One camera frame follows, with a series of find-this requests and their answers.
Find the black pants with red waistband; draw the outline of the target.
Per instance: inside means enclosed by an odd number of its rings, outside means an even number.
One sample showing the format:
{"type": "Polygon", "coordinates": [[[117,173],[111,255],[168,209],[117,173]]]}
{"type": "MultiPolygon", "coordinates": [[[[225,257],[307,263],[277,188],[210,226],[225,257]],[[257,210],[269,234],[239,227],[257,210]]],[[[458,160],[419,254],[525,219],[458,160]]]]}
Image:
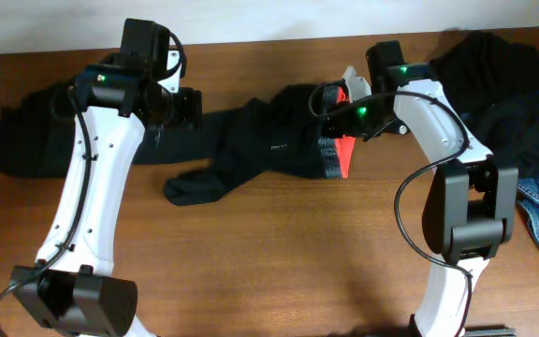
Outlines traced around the black pants with red waistband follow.
{"type": "Polygon", "coordinates": [[[307,179],[345,179],[355,138],[315,115],[349,101],[343,88],[312,84],[285,87],[270,101],[258,98],[232,110],[204,114],[199,131],[149,131],[137,165],[210,159],[205,168],[169,178],[165,198],[176,206],[212,203],[265,171],[307,179]]]}

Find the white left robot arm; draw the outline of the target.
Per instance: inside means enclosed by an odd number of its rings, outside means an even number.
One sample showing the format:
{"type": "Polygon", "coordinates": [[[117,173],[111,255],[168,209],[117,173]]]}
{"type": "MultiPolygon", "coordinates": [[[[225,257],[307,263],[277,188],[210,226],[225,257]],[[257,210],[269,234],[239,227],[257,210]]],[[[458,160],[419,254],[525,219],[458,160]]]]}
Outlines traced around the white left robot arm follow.
{"type": "Polygon", "coordinates": [[[15,267],[7,288],[39,326],[64,336],[147,334],[137,285],[113,276],[114,233],[145,134],[201,126],[201,93],[180,86],[185,68],[169,29],[128,19],[119,51],[69,86],[76,128],[60,203],[34,265],[15,267]]]}

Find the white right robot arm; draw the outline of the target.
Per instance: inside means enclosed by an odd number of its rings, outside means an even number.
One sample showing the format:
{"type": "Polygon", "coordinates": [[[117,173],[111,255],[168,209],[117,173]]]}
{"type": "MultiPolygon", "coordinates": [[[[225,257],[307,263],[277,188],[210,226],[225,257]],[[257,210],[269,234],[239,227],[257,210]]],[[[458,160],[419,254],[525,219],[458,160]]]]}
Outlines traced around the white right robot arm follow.
{"type": "Polygon", "coordinates": [[[407,244],[430,263],[427,287],[406,328],[387,336],[514,336],[505,325],[466,324],[482,272],[514,226],[518,170],[480,142],[454,111],[428,63],[405,63],[398,41],[379,42],[366,51],[371,77],[348,67],[336,81],[315,87],[311,115],[327,135],[369,140],[395,127],[412,134],[429,163],[410,174],[404,189],[426,172],[433,180],[422,213],[423,251],[404,228],[407,244]]]}

